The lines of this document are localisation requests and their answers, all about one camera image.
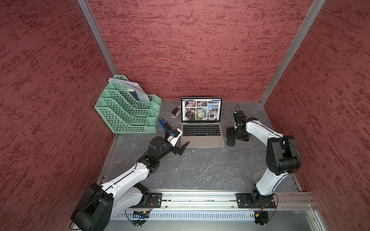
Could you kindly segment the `silver laptop computer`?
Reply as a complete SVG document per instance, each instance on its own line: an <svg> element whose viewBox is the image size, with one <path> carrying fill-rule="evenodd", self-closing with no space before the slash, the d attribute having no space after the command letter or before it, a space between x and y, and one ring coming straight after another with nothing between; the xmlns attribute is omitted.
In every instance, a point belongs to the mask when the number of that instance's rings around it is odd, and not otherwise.
<svg viewBox="0 0 370 231"><path fill-rule="evenodd" d="M187 148L224 148L222 97L181 98L181 145Z"/></svg>

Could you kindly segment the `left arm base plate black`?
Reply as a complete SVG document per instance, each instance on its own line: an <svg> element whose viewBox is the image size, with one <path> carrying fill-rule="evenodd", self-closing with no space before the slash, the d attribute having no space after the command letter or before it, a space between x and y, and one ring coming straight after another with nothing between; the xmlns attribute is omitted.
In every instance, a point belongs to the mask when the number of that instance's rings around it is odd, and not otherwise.
<svg viewBox="0 0 370 231"><path fill-rule="evenodd" d="M146 193L143 195L143 207L152 209L160 208L162 204L162 193Z"/></svg>

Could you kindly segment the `black wireless mouse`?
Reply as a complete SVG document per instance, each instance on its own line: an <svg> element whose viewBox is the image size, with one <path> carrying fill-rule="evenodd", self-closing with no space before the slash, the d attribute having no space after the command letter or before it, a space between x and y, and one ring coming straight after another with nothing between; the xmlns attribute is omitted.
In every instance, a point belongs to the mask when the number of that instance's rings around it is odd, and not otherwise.
<svg viewBox="0 0 370 231"><path fill-rule="evenodd" d="M227 137L226 144L230 147L235 146L236 138L235 137Z"/></svg>

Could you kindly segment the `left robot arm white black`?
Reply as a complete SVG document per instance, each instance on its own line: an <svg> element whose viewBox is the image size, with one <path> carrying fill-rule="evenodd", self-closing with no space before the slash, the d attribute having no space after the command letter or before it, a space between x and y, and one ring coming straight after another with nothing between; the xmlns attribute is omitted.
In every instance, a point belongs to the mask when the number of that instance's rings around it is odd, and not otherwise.
<svg viewBox="0 0 370 231"><path fill-rule="evenodd" d="M150 207L149 190L141 184L160 166L160 160L169 153L182 155L189 145L176 146L177 137L155 137L148 150L133 167L117 178L98 185L91 184L71 215L71 222L81 231L102 231L117 210L133 206Z"/></svg>

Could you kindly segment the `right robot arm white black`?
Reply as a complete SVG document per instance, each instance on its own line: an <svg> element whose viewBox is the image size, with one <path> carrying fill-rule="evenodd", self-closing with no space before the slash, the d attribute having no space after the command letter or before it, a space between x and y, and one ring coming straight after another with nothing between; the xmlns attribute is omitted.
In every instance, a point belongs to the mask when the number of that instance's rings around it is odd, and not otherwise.
<svg viewBox="0 0 370 231"><path fill-rule="evenodd" d="M247 203L255 207L273 199L275 188L289 174L301 166L301 159L293 136L284 136L263 125L254 117L246 117L239 110L233 114L235 126L226 130L226 144L234 146L236 140L249 141L250 136L259 139L267 147L267 169L253 187Z"/></svg>

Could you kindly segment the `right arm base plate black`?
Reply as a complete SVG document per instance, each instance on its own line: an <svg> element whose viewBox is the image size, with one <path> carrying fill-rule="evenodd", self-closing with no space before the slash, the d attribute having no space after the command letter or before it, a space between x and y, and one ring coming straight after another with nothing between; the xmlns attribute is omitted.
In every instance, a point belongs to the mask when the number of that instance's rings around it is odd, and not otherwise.
<svg viewBox="0 0 370 231"><path fill-rule="evenodd" d="M258 192L236 193L238 208L267 209L276 208L273 195L260 195Z"/></svg>

